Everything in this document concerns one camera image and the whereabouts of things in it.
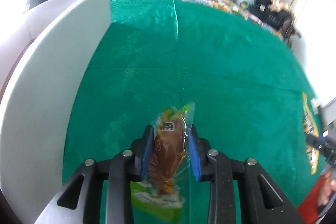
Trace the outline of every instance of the blue gripper pad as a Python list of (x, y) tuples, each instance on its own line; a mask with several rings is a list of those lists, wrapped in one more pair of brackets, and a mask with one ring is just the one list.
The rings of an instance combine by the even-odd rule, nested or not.
[(199, 142), (199, 138), (196, 133), (196, 129), (194, 126), (191, 127), (188, 134), (188, 147), (189, 147), (189, 157), (190, 157), (190, 163), (191, 168), (193, 171), (193, 174), (197, 181), (201, 181), (201, 157), (200, 157), (200, 151), (198, 149), (197, 143)]
[(320, 136), (319, 136), (319, 139), (320, 139), (321, 141), (323, 141), (323, 142), (327, 142), (327, 141), (328, 141), (327, 138), (324, 137), (323, 135), (320, 135)]
[(151, 158), (152, 146), (154, 142), (154, 128), (148, 125), (142, 137), (142, 157), (141, 157), (141, 168), (140, 168), (140, 178), (143, 180), (148, 172), (149, 160)]

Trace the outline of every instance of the snack package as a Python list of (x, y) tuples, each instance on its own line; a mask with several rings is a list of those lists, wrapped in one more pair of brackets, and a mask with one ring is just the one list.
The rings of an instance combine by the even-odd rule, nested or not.
[(193, 115), (194, 102), (180, 110), (170, 107), (162, 111), (154, 123), (147, 179), (131, 183), (132, 205), (170, 223), (179, 221), (187, 200), (189, 163), (185, 141)]
[[(307, 103), (307, 94), (302, 93), (303, 99), (303, 126), (305, 134), (313, 134), (315, 137), (319, 136), (319, 130), (314, 121), (313, 115), (308, 107)], [(309, 145), (306, 147), (306, 153), (308, 155), (309, 164), (311, 166), (310, 173), (313, 175), (316, 173), (318, 160), (319, 160), (319, 151)]]

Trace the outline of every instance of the red object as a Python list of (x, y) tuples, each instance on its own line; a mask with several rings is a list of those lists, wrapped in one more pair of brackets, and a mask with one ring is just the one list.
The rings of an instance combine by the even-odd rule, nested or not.
[(306, 224), (313, 224), (319, 218), (319, 215), (317, 214), (317, 198), (324, 181), (325, 176), (320, 176), (319, 180), (315, 183), (313, 189), (309, 192), (306, 199), (297, 208)]

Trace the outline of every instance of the metal screw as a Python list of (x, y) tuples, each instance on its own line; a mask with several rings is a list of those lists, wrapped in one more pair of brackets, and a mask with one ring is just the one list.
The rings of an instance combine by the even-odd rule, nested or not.
[(248, 158), (246, 161), (247, 161), (248, 165), (256, 165), (257, 164), (257, 161), (253, 158)]
[(124, 157), (130, 157), (130, 156), (132, 156), (132, 155), (133, 155), (132, 150), (125, 150), (125, 151), (123, 152), (123, 156), (124, 156)]
[(216, 149), (210, 149), (210, 150), (208, 151), (208, 154), (209, 154), (210, 156), (217, 156), (217, 155), (219, 154), (219, 152), (218, 152), (218, 150), (216, 150)]
[(84, 162), (84, 164), (86, 165), (86, 166), (91, 166), (91, 165), (93, 165), (95, 163), (95, 160), (94, 159), (87, 159), (87, 160), (85, 160), (85, 162)]

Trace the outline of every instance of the yellow package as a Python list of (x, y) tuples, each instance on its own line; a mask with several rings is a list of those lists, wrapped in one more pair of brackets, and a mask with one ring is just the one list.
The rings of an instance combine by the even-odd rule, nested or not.
[[(313, 134), (315, 137), (319, 137), (319, 130), (314, 121), (313, 115), (308, 107), (307, 94), (302, 93), (303, 99), (303, 126), (305, 134)], [(308, 155), (309, 164), (311, 166), (310, 173), (313, 175), (316, 173), (317, 164), (319, 161), (319, 151), (309, 145), (306, 147), (306, 153)]]

